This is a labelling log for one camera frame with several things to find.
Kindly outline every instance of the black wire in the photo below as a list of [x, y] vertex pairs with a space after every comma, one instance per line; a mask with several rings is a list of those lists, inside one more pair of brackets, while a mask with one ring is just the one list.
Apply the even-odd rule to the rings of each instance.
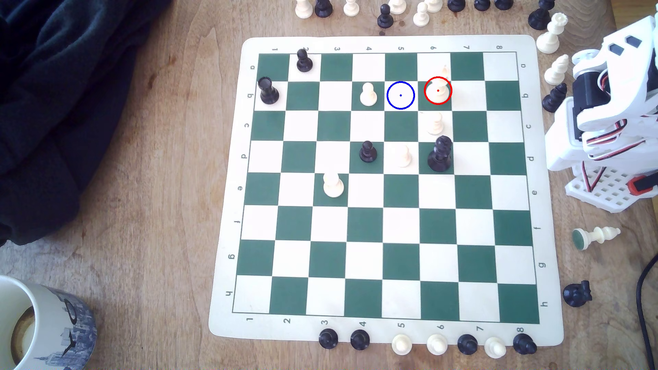
[[654, 255], [647, 267], [644, 268], [640, 279], [638, 280], [638, 288], [635, 291], [635, 300], [638, 304], [638, 317], [640, 318], [640, 328], [642, 329], [642, 338], [644, 338], [644, 346], [647, 351], [647, 363], [649, 363], [649, 370], [654, 370], [653, 353], [651, 352], [651, 342], [649, 342], [649, 335], [647, 333], [647, 324], [644, 322], [644, 313], [642, 312], [642, 283], [647, 277], [651, 268], [658, 262], [658, 254]]

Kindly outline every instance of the wooden table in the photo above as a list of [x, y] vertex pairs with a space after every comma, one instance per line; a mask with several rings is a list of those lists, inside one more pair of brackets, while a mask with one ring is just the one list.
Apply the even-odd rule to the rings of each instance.
[[[208, 330], [240, 48], [255, 36], [375, 36], [380, 2], [359, 0], [355, 18], [334, 1], [328, 19], [301, 20], [293, 1], [175, 1], [141, 50], [128, 105], [114, 142], [83, 197], [79, 217], [29, 246], [0, 248], [0, 273], [79, 295], [95, 310], [99, 340], [90, 369], [198, 368], [634, 368], [646, 367], [635, 305], [636, 281], [656, 252], [651, 202], [611, 215], [568, 198], [570, 172], [551, 173], [561, 284], [588, 279], [594, 301], [564, 305], [565, 341], [493, 360], [452, 346], [443, 356], [416, 346], [408, 356], [388, 344], [357, 352], [349, 344], [235, 340]], [[386, 35], [530, 34], [536, 0], [501, 12], [431, 14], [414, 26], [416, 0]], [[540, 55], [543, 71], [560, 54], [600, 47], [614, 31], [608, 0], [560, 0], [569, 16], [561, 48]], [[543, 93], [549, 91], [542, 84]], [[552, 123], [545, 114], [545, 127]], [[618, 226], [622, 234], [576, 251], [574, 227]], [[658, 274], [645, 284], [645, 312], [658, 328]]]

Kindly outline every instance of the chessboard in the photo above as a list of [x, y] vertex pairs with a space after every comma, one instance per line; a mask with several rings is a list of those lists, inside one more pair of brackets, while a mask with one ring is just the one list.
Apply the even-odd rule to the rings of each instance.
[[[261, 100], [264, 76], [276, 103]], [[426, 94], [437, 76], [450, 82], [443, 104]], [[366, 82], [371, 106], [359, 99]], [[523, 332], [560, 344], [539, 83], [530, 36], [247, 40], [211, 332], [317, 341], [329, 328], [349, 342], [362, 329], [373, 343], [406, 334], [418, 344], [471, 334], [508, 346]], [[427, 162], [436, 112], [453, 142], [445, 172]], [[366, 140], [371, 163], [359, 157]], [[341, 196], [324, 193], [325, 173], [339, 174]]]

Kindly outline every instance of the green square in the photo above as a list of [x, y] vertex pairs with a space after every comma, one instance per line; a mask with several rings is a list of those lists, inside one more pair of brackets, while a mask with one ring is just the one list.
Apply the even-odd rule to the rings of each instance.
[[441, 173], [441, 174], [455, 174], [455, 161], [454, 158], [455, 156], [453, 155], [455, 148], [453, 146], [453, 149], [450, 151], [450, 157], [453, 158], [453, 165], [450, 166], [449, 169], [443, 171], [443, 172], [436, 172], [433, 169], [430, 168], [430, 166], [427, 164], [427, 157], [429, 157], [430, 153], [434, 151], [434, 143], [418, 143], [418, 171], [421, 174], [436, 174], [436, 173]]
[[311, 242], [309, 277], [345, 277], [346, 243]]
[[277, 205], [280, 177], [280, 173], [248, 172], [245, 204]]
[[519, 81], [486, 81], [488, 111], [520, 111]]
[[345, 190], [343, 194], [336, 198], [331, 198], [324, 193], [324, 174], [316, 173], [313, 184], [313, 205], [325, 207], [347, 207], [347, 189], [349, 182], [349, 175], [346, 173], [339, 173], [338, 178], [343, 181]]
[[387, 142], [417, 142], [418, 112], [384, 112], [384, 140]]
[[260, 54], [256, 79], [269, 77], [272, 81], [288, 81], [289, 54]]
[[345, 317], [382, 316], [381, 280], [345, 280]]
[[420, 319], [459, 321], [459, 283], [421, 281]]
[[453, 112], [454, 142], [487, 142], [487, 112]]
[[418, 175], [385, 174], [384, 207], [418, 208]]
[[315, 172], [316, 142], [284, 142], [281, 172]]
[[361, 104], [361, 92], [365, 82], [352, 82], [352, 110], [353, 111], [383, 111], [384, 102], [386, 101], [386, 91], [384, 90], [384, 81], [370, 81], [374, 92], [377, 93], [377, 102], [370, 107]]
[[319, 97], [320, 82], [288, 82], [286, 110], [317, 111]]
[[418, 59], [416, 53], [390, 53], [386, 56], [386, 81], [418, 80]]
[[498, 284], [498, 308], [501, 323], [538, 324], [537, 286]]
[[384, 279], [419, 280], [418, 244], [384, 244]]
[[457, 246], [459, 281], [496, 282], [494, 246]]
[[270, 313], [275, 315], [306, 315], [308, 278], [272, 277]]
[[455, 202], [457, 208], [491, 209], [491, 177], [455, 176]]
[[348, 208], [347, 241], [381, 243], [383, 213], [382, 208]]
[[272, 276], [274, 240], [240, 240], [237, 275]]
[[377, 159], [366, 163], [359, 157], [362, 142], [349, 143], [349, 173], [384, 173], [384, 143], [373, 142], [377, 149]]
[[421, 209], [420, 242], [457, 243], [457, 219], [454, 209]]
[[493, 232], [498, 246], [531, 246], [530, 211], [493, 211]]
[[322, 54], [320, 81], [352, 81], [352, 54]]
[[283, 111], [254, 111], [251, 139], [283, 140], [285, 119], [286, 112]]
[[453, 81], [484, 80], [484, 57], [482, 53], [450, 53], [450, 77]]
[[526, 174], [526, 150], [523, 143], [489, 143], [492, 174]]
[[318, 141], [348, 142], [350, 120], [350, 112], [319, 111]]
[[276, 215], [277, 240], [311, 240], [313, 207], [279, 206]]

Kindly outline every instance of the coffee mug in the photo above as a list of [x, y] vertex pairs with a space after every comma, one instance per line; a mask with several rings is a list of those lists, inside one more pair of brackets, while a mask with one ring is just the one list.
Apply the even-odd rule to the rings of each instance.
[[82, 370], [96, 336], [80, 298], [0, 275], [0, 370]]

